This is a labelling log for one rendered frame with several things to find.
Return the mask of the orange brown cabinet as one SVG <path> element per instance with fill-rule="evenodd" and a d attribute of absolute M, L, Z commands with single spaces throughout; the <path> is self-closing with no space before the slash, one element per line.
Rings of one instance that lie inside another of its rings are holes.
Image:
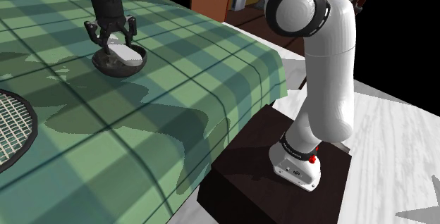
<path fill-rule="evenodd" d="M 220 23 L 226 20 L 229 0 L 191 0 L 190 9 Z"/>

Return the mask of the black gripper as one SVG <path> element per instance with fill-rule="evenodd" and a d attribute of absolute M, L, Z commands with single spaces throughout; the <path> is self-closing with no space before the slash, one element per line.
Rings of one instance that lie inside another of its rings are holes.
<path fill-rule="evenodd" d="M 131 48 L 133 37 L 137 34 L 137 21 L 132 15 L 124 17 L 122 0 L 91 0 L 91 2 L 96 21 L 84 22 L 90 40 L 109 55 L 108 39 L 114 26 L 123 33 L 126 46 Z"/>

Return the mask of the dark round bowl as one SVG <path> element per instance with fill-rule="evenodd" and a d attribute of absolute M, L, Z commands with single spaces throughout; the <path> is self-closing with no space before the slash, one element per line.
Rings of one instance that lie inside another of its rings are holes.
<path fill-rule="evenodd" d="M 147 52 L 144 48 L 134 44 L 132 48 L 142 57 L 142 63 L 139 66 L 127 66 L 119 61 L 115 53 L 108 55 L 103 49 L 93 55 L 92 63 L 98 71 L 109 77 L 130 77 L 140 72 L 147 62 Z"/>

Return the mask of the bed with green plaid cover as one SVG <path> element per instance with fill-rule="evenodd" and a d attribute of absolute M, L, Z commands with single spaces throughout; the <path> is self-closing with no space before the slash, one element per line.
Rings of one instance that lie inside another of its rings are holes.
<path fill-rule="evenodd" d="M 0 224 L 166 224 L 263 106 L 286 96 L 279 54 L 169 0 L 123 0 L 145 67 L 92 63 L 90 0 L 0 0 L 0 89 L 38 117 L 0 173 Z"/>

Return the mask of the dark robot stand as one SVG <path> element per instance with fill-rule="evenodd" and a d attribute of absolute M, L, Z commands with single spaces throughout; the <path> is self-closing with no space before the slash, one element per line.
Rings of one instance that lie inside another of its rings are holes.
<path fill-rule="evenodd" d="M 287 181 L 305 172 L 288 160 L 274 170 L 269 149 L 292 122 L 266 105 L 215 159 L 197 200 L 218 224 L 338 224 L 352 157 L 322 142 L 314 162 L 321 177 L 313 190 Z"/>

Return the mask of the black tennis racket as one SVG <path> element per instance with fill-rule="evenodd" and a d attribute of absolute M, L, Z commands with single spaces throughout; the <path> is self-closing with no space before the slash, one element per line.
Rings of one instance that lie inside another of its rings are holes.
<path fill-rule="evenodd" d="M 38 117 L 30 102 L 0 89 L 0 173 L 28 151 L 37 135 Z"/>

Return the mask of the white oval remote control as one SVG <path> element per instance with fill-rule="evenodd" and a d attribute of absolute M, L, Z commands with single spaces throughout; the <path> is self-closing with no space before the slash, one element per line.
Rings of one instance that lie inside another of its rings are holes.
<path fill-rule="evenodd" d="M 109 44 L 108 48 L 111 55 L 114 55 L 118 61 L 126 66 L 135 67 L 142 64 L 141 55 L 125 44 Z"/>

